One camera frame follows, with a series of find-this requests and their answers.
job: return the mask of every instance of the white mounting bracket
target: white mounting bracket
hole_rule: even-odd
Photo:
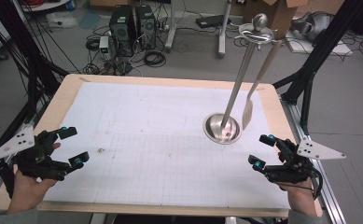
[[[298,155],[315,160],[345,159],[346,155],[332,148],[320,145],[312,140],[304,139],[300,141],[297,151]]]
[[[19,133],[0,147],[0,159],[23,151],[35,145],[34,129],[32,125],[26,125]]]

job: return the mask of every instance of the computer tower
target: computer tower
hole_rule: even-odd
[[[109,28],[114,40],[116,56],[132,57],[136,32],[133,17],[133,7],[116,5],[109,21]]]
[[[154,49],[156,47],[155,16],[150,6],[135,7],[137,36],[141,49]]]

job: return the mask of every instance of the table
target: table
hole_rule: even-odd
[[[35,128],[35,134],[44,130],[58,129],[65,114],[73,103],[79,87],[84,82],[104,82],[134,85],[195,87],[210,89],[232,89],[232,82],[188,80],[149,77],[104,77],[91,75],[69,75],[63,81],[52,102]],[[242,90],[249,90],[250,83],[243,83]],[[272,134],[279,138],[289,138],[294,141],[286,115],[278,99],[274,87],[270,84],[259,84],[257,92],[265,110],[266,119]],[[9,198],[5,187],[0,188],[0,210],[7,209]],[[316,203],[317,212],[321,214],[320,205]],[[213,216],[213,217],[286,217],[286,209],[258,208],[214,208],[188,206],[157,206],[157,205],[128,205],[105,203],[58,203],[42,202],[38,206],[42,211],[68,211],[90,213],[117,214],[152,214],[173,216]]]

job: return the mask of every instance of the gray floor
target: gray floor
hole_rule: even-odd
[[[87,9],[73,11],[81,19]],[[197,27],[193,16],[188,16],[179,24]],[[97,27],[108,24],[102,18]],[[91,30],[79,26],[72,29],[56,30],[54,39],[63,48],[73,63],[81,68],[87,63],[88,51],[85,37]],[[140,67],[144,77],[168,77],[206,80],[234,81],[242,61],[245,48],[236,47],[232,39],[227,39],[226,57],[218,59],[216,35],[199,34],[180,30],[176,33],[175,46],[166,53],[167,63],[161,68]],[[181,46],[182,41],[188,46]],[[48,42],[52,58],[66,70],[75,68]],[[269,52],[269,46],[255,51],[244,81],[253,81],[260,65]],[[291,53],[287,46],[280,52],[263,78],[265,83],[273,83],[298,71],[306,61],[307,54]],[[130,76],[141,74],[132,70]],[[286,87],[278,90],[283,93]],[[16,66],[11,59],[0,60],[0,136],[26,102],[25,91]],[[363,54],[354,51],[352,57],[343,62],[337,56],[330,56],[318,71],[314,80],[312,104],[309,118],[311,137],[316,142],[343,151],[347,159],[324,161],[326,174],[341,206],[347,223],[363,223]],[[91,214],[41,213],[40,223],[89,223]]]

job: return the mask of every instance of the work surface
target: work surface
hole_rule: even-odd
[[[87,83],[78,93],[84,82],[119,84]],[[258,141],[262,132],[292,139],[273,87],[258,86],[259,94],[253,98],[255,113],[252,123],[235,144],[216,144],[202,131],[202,122],[208,112],[225,110],[232,86],[233,83],[213,81],[68,76],[35,133],[59,128],[68,111],[63,124],[76,126],[78,135],[63,141],[59,150],[64,152],[54,153],[52,158],[58,160],[56,157],[59,156],[63,161],[74,156],[76,150],[82,152],[87,149],[91,160],[82,170],[70,174],[51,190],[46,201],[54,202],[44,202],[40,208],[108,213],[286,216],[286,195],[263,175],[254,172],[247,162],[250,153],[263,157],[268,163],[276,162],[275,150]],[[242,89],[248,90],[249,87],[249,84],[244,84]],[[118,94],[109,98],[102,95],[100,99],[103,100],[96,101],[87,101],[89,97],[86,95],[81,98],[82,101],[79,99],[83,94],[89,95],[98,89],[99,94],[111,90]],[[185,97],[181,97],[180,105],[172,105],[177,94]],[[238,100],[233,109],[232,115],[237,119],[241,117],[246,94],[247,91],[241,91],[238,99],[243,100]],[[159,95],[168,99],[156,102]],[[140,104],[145,109],[129,104],[139,99],[147,100]],[[104,116],[96,116],[97,111],[104,112]],[[161,116],[155,116],[155,111],[162,113]],[[126,126],[121,130],[113,129],[122,127],[114,126],[114,123],[125,125],[125,122],[121,124],[124,120],[131,123],[129,129]],[[199,123],[199,128],[190,125],[192,123]],[[67,146],[73,144],[81,148],[68,149]],[[1,190],[0,209],[4,209],[7,200]]]

